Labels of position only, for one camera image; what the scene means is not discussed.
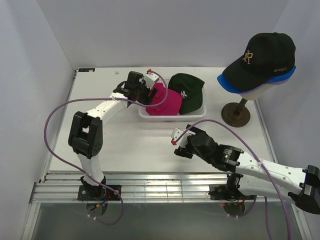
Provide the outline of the magenta baseball cap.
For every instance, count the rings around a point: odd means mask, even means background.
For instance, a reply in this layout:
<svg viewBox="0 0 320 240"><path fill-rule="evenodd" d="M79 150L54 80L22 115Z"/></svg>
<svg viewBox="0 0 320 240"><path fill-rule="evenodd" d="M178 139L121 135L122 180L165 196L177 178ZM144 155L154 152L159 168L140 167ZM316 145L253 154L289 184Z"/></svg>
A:
<svg viewBox="0 0 320 240"><path fill-rule="evenodd" d="M160 103L166 96L166 88L162 83L156 83L154 88L157 89L157 93L154 96L151 105ZM174 90L168 89L167 97L162 104L146 107L145 110L150 116L177 116L181 105L181 95Z"/></svg>

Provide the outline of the blue baseball cap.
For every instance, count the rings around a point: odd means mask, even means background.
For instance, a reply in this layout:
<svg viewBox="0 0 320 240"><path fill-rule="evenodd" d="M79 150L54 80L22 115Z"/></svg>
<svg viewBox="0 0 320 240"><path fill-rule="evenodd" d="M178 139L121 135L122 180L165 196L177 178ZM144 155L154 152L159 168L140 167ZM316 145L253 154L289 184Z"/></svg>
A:
<svg viewBox="0 0 320 240"><path fill-rule="evenodd" d="M296 70L296 66L294 66L291 71L289 71L288 73L283 74L283 75L287 75L287 76L291 77L294 74L295 70ZM231 83L229 83L228 80L223 76L223 74L220 74L217 77L217 81L224 90L226 90L229 93L233 93L233 94L239 94L239 93L243 93L243 92L247 92L247 91L255 89L255 88L252 88L250 90L240 90L239 88L236 88Z"/></svg>

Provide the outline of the black baseball cap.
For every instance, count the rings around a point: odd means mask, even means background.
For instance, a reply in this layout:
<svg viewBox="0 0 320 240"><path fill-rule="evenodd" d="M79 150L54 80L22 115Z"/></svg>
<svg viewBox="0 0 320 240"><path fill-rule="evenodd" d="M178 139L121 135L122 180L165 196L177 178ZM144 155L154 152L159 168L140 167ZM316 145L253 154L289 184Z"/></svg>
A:
<svg viewBox="0 0 320 240"><path fill-rule="evenodd" d="M289 35L258 33L249 40L243 55L221 74L234 87L248 91L290 72L296 66L295 53L296 46Z"/></svg>

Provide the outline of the purple baseball cap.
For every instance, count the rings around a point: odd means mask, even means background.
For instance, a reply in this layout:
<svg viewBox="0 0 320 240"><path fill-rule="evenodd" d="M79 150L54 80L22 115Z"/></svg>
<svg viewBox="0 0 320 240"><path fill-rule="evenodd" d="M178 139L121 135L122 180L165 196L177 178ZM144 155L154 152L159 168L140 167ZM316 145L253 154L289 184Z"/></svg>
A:
<svg viewBox="0 0 320 240"><path fill-rule="evenodd" d="M273 86L282 85L282 84L286 83L290 78L291 78L291 76L289 76L289 75L280 75L277 77L270 78L266 82L266 84L273 85Z"/></svg>

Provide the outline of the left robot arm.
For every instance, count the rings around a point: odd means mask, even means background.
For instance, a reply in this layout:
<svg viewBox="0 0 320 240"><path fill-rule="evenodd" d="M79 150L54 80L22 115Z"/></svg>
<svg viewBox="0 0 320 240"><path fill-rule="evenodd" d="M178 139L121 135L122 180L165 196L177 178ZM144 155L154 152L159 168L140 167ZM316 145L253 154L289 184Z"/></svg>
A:
<svg viewBox="0 0 320 240"><path fill-rule="evenodd" d="M103 146L103 126L116 114L128 108L132 102L150 105L157 90L160 76L154 72L130 71L127 80L119 83L109 96L95 108L74 114L68 137L68 145L80 160L85 171L80 181L84 190L95 200L106 195L106 178L101 169L99 152Z"/></svg>

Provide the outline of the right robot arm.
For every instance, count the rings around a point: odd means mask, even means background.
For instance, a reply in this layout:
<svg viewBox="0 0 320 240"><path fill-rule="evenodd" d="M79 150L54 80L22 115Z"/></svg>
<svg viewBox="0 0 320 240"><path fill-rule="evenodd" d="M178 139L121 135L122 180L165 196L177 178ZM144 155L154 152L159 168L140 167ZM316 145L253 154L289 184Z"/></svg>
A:
<svg viewBox="0 0 320 240"><path fill-rule="evenodd" d="M283 199L307 213L320 213L320 170L316 166L299 168L256 160L252 153L218 144L204 130L191 125L186 130L175 128L171 143L178 146L175 155L188 159L197 156L229 173L226 185L213 191L220 199L248 196Z"/></svg>

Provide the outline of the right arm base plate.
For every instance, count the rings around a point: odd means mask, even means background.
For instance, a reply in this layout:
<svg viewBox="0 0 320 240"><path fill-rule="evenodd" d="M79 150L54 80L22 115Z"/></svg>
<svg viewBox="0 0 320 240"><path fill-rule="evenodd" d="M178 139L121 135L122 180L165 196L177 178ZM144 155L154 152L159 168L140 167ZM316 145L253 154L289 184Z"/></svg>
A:
<svg viewBox="0 0 320 240"><path fill-rule="evenodd" d="M237 202L246 200L253 200L254 195L243 195L239 191L228 191L226 185L216 185L210 184L208 195L211 200L227 201L227 202Z"/></svg>

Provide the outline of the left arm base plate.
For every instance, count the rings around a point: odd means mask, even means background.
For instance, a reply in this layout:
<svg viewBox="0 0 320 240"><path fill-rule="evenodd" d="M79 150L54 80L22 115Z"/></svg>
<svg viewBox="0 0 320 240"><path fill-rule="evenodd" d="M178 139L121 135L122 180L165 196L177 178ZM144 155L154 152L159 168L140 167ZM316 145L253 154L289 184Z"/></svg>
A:
<svg viewBox="0 0 320 240"><path fill-rule="evenodd" d="M81 185L77 195L78 201L119 201L120 197L110 189L101 186Z"/></svg>

